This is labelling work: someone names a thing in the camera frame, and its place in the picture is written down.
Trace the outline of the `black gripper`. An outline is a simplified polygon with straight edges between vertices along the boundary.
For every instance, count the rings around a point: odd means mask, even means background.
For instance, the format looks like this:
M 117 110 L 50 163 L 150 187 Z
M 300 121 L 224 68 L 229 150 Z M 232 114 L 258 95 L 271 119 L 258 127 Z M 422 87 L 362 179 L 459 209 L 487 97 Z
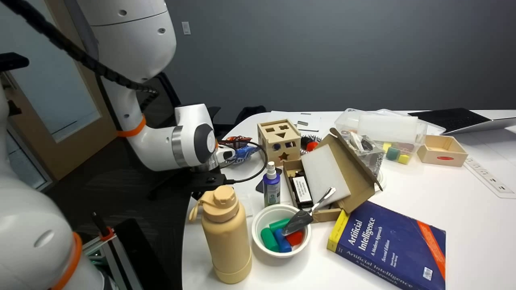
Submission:
M 229 179 L 219 169 L 193 171 L 188 177 L 188 189 L 196 193 L 214 190 L 219 185 L 227 185 Z

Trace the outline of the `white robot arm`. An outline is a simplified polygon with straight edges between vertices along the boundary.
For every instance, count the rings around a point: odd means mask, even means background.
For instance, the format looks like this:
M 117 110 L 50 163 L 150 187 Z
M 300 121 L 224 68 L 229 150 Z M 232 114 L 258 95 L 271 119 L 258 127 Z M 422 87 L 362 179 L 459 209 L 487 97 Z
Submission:
M 146 124 L 135 93 L 174 56 L 175 34 L 164 0 L 77 0 L 98 55 L 90 56 L 27 0 L 1 0 L 54 47 L 108 82 L 119 135 L 151 171 L 208 163 L 216 139 L 203 103 L 175 108 L 175 124 Z M 0 290 L 108 290 L 114 282 L 83 255 L 82 240 L 59 208 L 24 184 L 0 156 Z

